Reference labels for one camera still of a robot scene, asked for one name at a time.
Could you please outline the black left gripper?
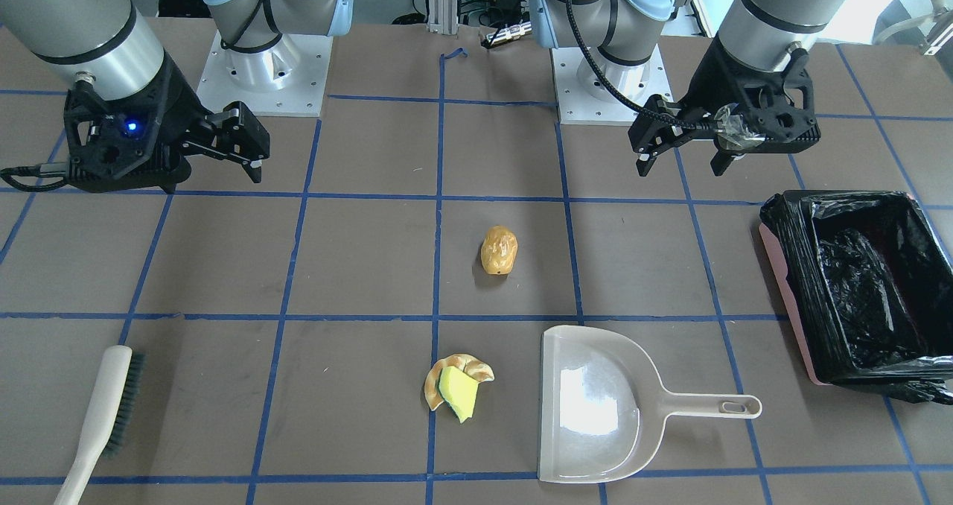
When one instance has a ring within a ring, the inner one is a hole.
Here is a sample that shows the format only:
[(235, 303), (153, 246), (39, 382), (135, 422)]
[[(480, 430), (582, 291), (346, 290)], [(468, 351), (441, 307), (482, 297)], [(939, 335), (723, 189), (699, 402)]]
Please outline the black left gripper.
[(659, 155), (703, 139), (705, 112), (713, 115), (717, 153), (710, 166), (717, 177), (752, 148), (753, 134), (765, 137), (753, 148), (759, 154), (796, 154), (818, 143), (809, 53), (796, 49), (790, 57), (793, 64), (782, 71), (762, 72), (713, 39), (689, 83), (685, 105), (656, 94), (641, 106), (628, 131), (637, 173), (646, 177)]

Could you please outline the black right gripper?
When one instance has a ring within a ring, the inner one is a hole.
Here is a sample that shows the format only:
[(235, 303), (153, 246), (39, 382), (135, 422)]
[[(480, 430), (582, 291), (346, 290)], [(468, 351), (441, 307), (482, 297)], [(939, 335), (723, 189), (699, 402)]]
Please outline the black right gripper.
[(187, 156), (240, 165), (263, 179), (271, 136), (245, 102), (211, 114), (169, 54), (145, 88), (106, 101), (87, 77), (68, 91), (63, 112), (68, 185), (103, 193), (158, 187), (168, 195), (191, 175)]

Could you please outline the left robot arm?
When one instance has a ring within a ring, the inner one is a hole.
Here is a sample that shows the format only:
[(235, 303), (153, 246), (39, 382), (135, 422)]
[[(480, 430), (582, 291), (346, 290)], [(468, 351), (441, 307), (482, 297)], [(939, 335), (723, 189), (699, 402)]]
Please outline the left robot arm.
[(715, 145), (721, 176), (749, 154), (799, 154), (821, 138), (810, 51), (845, 0), (733, 0), (684, 95), (648, 93), (646, 75), (676, 0), (528, 0), (545, 49), (581, 53), (598, 98), (634, 113), (628, 138), (637, 173), (690, 141)]

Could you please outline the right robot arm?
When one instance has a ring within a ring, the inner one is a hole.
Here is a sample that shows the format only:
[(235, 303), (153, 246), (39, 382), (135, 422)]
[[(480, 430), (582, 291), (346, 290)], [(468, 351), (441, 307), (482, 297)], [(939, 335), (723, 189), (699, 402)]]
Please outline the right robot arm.
[[(202, 0), (217, 23), (223, 70), (246, 93), (310, 86), (297, 37), (344, 36), (354, 0)], [(14, 189), (89, 193), (158, 187), (191, 175), (191, 156), (262, 180), (271, 136), (245, 101), (208, 108), (133, 0), (2, 0), (2, 23), (68, 84), (64, 162), (14, 166)]]

